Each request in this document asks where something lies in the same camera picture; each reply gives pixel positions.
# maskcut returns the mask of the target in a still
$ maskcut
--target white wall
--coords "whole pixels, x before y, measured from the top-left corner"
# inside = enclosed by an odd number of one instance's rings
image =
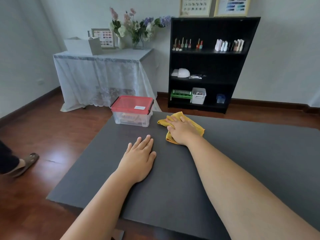
[[[91,28],[107,28],[109,7],[122,19],[179,15],[180,0],[42,0],[54,31],[63,39],[86,37]],[[320,107],[318,7],[320,0],[252,0],[249,16],[261,16],[234,98],[303,103]],[[160,30],[148,44],[156,48],[159,92],[168,91],[170,30]]]
[[[61,48],[40,0],[0,0],[0,20],[1,118],[59,86],[52,54]]]

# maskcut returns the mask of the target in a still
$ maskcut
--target picture frame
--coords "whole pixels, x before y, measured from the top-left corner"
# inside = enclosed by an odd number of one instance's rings
[[[214,17],[246,17],[251,0],[217,0]]]
[[[210,16],[212,0],[180,0],[179,17],[207,18]]]
[[[102,49],[115,49],[115,38],[113,30],[109,28],[92,28],[92,37],[98,37]]]

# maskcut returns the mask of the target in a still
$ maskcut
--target dark pants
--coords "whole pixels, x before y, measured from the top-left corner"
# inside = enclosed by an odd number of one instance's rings
[[[19,164],[19,158],[12,155],[12,150],[0,141],[0,174],[8,173]]]

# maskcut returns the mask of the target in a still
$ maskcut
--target green rack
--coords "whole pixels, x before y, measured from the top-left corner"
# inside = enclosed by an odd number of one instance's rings
[[[192,100],[192,91],[186,91],[186,90],[175,90],[173,89],[170,94],[170,100],[171,98],[178,98],[178,99],[190,99],[190,102]]]

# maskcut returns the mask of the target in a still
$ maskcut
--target sandal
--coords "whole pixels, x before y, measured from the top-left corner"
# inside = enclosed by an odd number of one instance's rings
[[[35,164],[36,161],[38,161],[38,159],[39,159],[39,155],[37,153],[31,153],[28,157],[23,159],[26,162],[26,165],[23,168],[19,168],[17,170],[14,170],[12,172],[11,176],[14,178],[21,176],[23,173],[26,172],[26,170],[28,168],[30,168],[33,164]]]

